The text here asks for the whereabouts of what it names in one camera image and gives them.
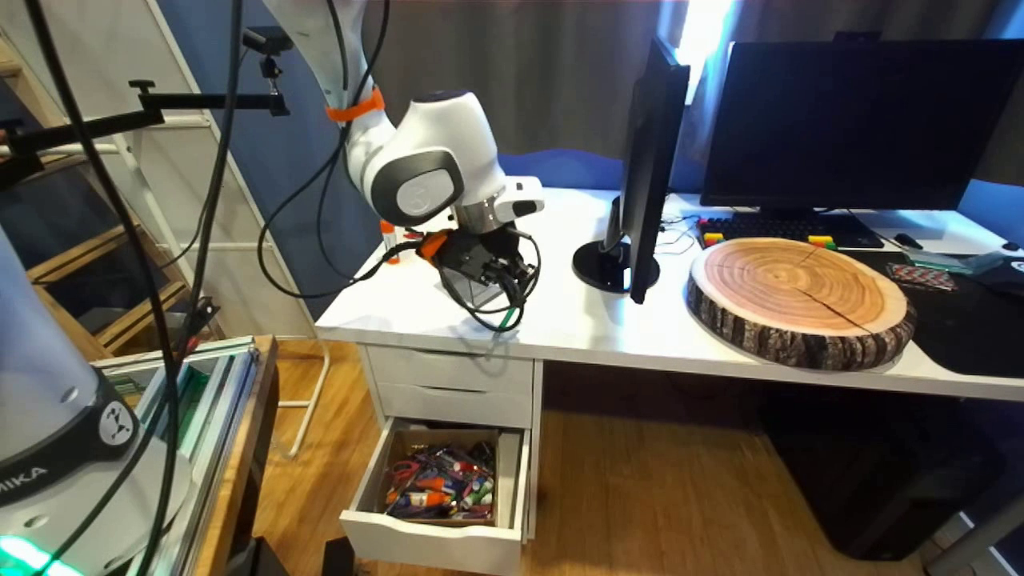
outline monitor stand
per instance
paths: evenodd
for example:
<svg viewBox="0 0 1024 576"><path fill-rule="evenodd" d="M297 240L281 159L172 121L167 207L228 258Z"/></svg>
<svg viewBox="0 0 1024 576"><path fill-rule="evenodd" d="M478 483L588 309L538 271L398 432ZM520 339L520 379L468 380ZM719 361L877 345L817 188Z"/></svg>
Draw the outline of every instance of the monitor stand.
<svg viewBox="0 0 1024 576"><path fill-rule="evenodd" d="M619 243L607 248L604 240L582 243L574 253L574 271L600 290L623 294L630 290L630 247ZM646 275L649 277L644 286L652 286L659 277L659 263L649 263Z"/></svg>

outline cable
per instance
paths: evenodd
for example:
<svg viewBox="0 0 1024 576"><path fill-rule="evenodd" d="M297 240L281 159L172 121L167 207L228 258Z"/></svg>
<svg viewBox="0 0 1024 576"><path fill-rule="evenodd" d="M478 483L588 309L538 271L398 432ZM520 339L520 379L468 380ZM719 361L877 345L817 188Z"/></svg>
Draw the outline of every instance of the cable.
<svg viewBox="0 0 1024 576"><path fill-rule="evenodd" d="M231 133L235 133L235 113L237 113L237 82L239 82L239 61L243 61L243 0L231 0L231 31L228 31L228 93L226 93L226 129L221 129L221 141L217 141L217 158L215 158L215 171L213 171L213 181L210 181L210 215L202 219L202 237L199 237L199 257L196 257L196 277L194 277L194 294L190 294L190 317L186 317L186 329L179 333L177 341L177 358L186 358L190 341L194 341L194 329L199 329L199 313L206 313L202 307L202 283L206 283L206 268L210 268L210 253L213 253L213 237L215 237L215 221L217 221L217 204L221 204L221 193L226 193L226 173L228 173L228 155L231 155ZM152 526L152 540L146 546L146 556L139 563L139 572L152 572L152 563L156 556L156 546L164 540L164 520L167 520L167 510L169 510L169 493L172 493L172 471L177 471L177 435L179 435L179 405L177 399L167 404L169 411L169 437L167 437L167 460L164 460L164 479L162 479L162 497L156 497L156 516Z"/></svg>
<svg viewBox="0 0 1024 576"><path fill-rule="evenodd" d="M521 237L521 240L529 240L531 247L535 247L535 257L538 257L538 263L535 267L521 267L521 286L517 288L517 290L521 290L517 302L511 302L511 290L510 290L510 283L520 283L520 275L510 275L505 268L498 268L494 275L494 283L500 283L502 286L502 290L505 290L505 299L510 299L510 305L505 307L475 307L475 305L468 305L463 299L460 299L460 290L450 283L450 275L442 271L442 288L450 290L450 299L460 307L460 309L468 309L485 329L490 329L490 333L511 333L511 329L520 329L520 322L521 322L521 317L524 317L524 302L535 294L535 288L538 288L538 283L542 283L542 247L538 247L538 240L531 237L531 235L521 235L521 230L510 230L511 237Z"/></svg>
<svg viewBox="0 0 1024 576"><path fill-rule="evenodd" d="M196 221L196 230L194 230L190 243L186 243L177 257L169 257L169 258L156 263L156 268L167 268L167 267L172 267L172 263L179 263L179 258L186 258L186 257L194 253L194 247L196 247L196 243L199 243L199 237L202 237L202 225L206 225L210 210L213 210L213 198L206 198L206 201L202 201L202 207L199 207L199 221Z"/></svg>
<svg viewBox="0 0 1024 576"><path fill-rule="evenodd" d="M382 56L389 28L391 28L391 0L386 0L377 41L374 41L374 47L372 47L367 67L365 67L365 73L359 76L359 85L355 85L348 104L359 102L365 82L372 80L372 70L377 67L377 56ZM289 294L289 299L335 299L344 288L355 286L351 277L346 277L346 283L340 283L335 288L326 288L326 290L291 290L289 286L281 286L281 283L270 271L265 248L262 248L262 247L265 247L265 235L270 235L270 227L276 225L276 219L279 219L291 201L297 201L326 171L334 171L334 167L340 163L340 155L344 155L344 146L346 146L346 141L348 141L348 132L351 132L351 121L344 126L340 141L335 141L335 146L329 149L329 158L326 158L291 194L286 194L286 201L276 204L276 207L265 215L262 227L260 227L260 237L255 237L255 263L260 263L260 271L262 271L262 277L265 277L276 290L281 290L281 294Z"/></svg>
<svg viewBox="0 0 1024 576"><path fill-rule="evenodd" d="M399 257L399 253L406 253L406 248L421 248L421 240L418 240L418 243L394 243L391 248L382 253L382 258L377 258L367 271L348 277L346 288L374 277L389 258L394 258L394 257Z"/></svg>
<svg viewBox="0 0 1024 576"><path fill-rule="evenodd" d="M162 290L156 290L156 277L148 267L148 253L146 253L146 243L132 225L132 215L127 215L127 204L123 201L114 175L105 173L105 163L100 159L100 149L89 137L89 129L85 121L85 113L73 99L73 91L72 91L72 80L65 73L65 65L61 65L61 55L59 55L59 44L54 44L54 35L52 35L52 25L45 18L45 8L43 8L43 0L26 0L26 14L34 18L34 28L36 28L36 41L39 41L39 52L45 56L45 67L54 80L54 91L61 95L61 104L72 117L72 129L97 173L97 181L100 188L105 193L108 204L117 207L123 227L125 227L125 237L139 257L139 268L141 268L141 277L148 286L148 299L152 299L152 307L155 307L155 329L156 329L156 339L162 339L162 353L164 353L164 371L167 371L167 380L177 380L179 375L179 361L172 356L172 345L169 345L169 333L167 333L167 317L164 317L164 305L162 305ZM164 386L164 399L167 399L167 411L169 411L169 419L177 419L177 386ZM127 472L135 471L135 465L141 460L148 443L152 443L152 432L155 432L155 422L148 425L146 437L139 443L139 450L125 460L123 472L117 476L117 483L97 499L97 507L86 511L86 517L65 537L65 545L47 556L47 563L43 567L43 572L47 572L52 563L59 563L78 540L81 534L89 531L89 526L100 517L100 511L105 510L105 501L123 489L123 483L127 479Z"/></svg>
<svg viewBox="0 0 1024 576"><path fill-rule="evenodd" d="M340 158L344 158L344 155L334 158L334 163L329 163L329 171L326 171L326 175L324 175L324 181L319 181L319 198L316 198L316 247L319 247L319 258L324 258L335 275L346 275L344 267L334 263L334 257L329 257L329 248L326 248L326 240L324 240L324 204L326 204L329 178L334 178L334 173L335 173L335 167L340 167Z"/></svg>
<svg viewBox="0 0 1024 576"><path fill-rule="evenodd" d="M346 52L346 28L340 18L340 8L334 5L334 0L324 0L326 14L329 14L329 25L334 25L334 37L340 41L340 55L344 55L344 91L348 91L348 52Z"/></svg>

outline tree stump slice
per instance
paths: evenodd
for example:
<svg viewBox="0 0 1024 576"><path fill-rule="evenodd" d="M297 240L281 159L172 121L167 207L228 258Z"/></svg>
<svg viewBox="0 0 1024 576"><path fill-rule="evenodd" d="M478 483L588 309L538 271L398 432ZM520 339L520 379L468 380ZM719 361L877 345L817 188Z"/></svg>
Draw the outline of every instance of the tree stump slice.
<svg viewBox="0 0 1024 576"><path fill-rule="evenodd" d="M841 253L746 237L698 257L686 302L728 341L794 367L894 361L916 329L907 294Z"/></svg>

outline chair leg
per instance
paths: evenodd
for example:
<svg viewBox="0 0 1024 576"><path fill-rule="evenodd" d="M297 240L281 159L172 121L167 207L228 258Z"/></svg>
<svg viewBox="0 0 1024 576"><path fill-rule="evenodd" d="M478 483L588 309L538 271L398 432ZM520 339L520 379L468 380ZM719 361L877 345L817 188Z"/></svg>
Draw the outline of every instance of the chair leg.
<svg viewBox="0 0 1024 576"><path fill-rule="evenodd" d="M315 413L316 413L316 404L319 404L319 391L324 391L326 371L329 371L329 349L326 349L326 341L319 339L319 379L316 379L315 396L309 396L309 399L281 399L281 404L279 404L279 411L309 411L309 413L302 415L302 425L297 425L297 435L295 435L295 443L291 443L291 449L289 449L289 456L297 456L297 450L302 450L302 446L306 446L306 437L309 437L309 432L312 432L312 422L315 422Z"/></svg>

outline desk leg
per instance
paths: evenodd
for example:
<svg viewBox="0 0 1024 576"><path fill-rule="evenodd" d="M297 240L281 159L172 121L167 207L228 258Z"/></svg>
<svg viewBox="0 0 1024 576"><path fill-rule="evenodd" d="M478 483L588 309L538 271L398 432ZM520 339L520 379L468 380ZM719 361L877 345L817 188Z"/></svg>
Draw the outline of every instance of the desk leg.
<svg viewBox="0 0 1024 576"><path fill-rule="evenodd" d="M531 429L531 486L529 486L529 526L524 537L538 534L538 489L542 489L542 415L546 415L546 361L535 358L535 429Z"/></svg>
<svg viewBox="0 0 1024 576"><path fill-rule="evenodd" d="M1024 526L1024 493L1007 501L985 526L975 526L962 540L955 540L941 556L936 556L924 569L927 576L955 576L964 572L974 561L981 561L989 546L996 546L1004 534Z"/></svg>
<svg viewBox="0 0 1024 576"><path fill-rule="evenodd" d="M319 379L315 385L315 396L309 396L309 399L281 399L279 404L279 411L306 411L297 435L295 435L295 443L289 449L289 456L297 456L302 446L309 443L309 429L312 429L312 419L315 419L316 405L319 405L319 391L324 391L326 371L329 371L329 349L319 339Z"/></svg>

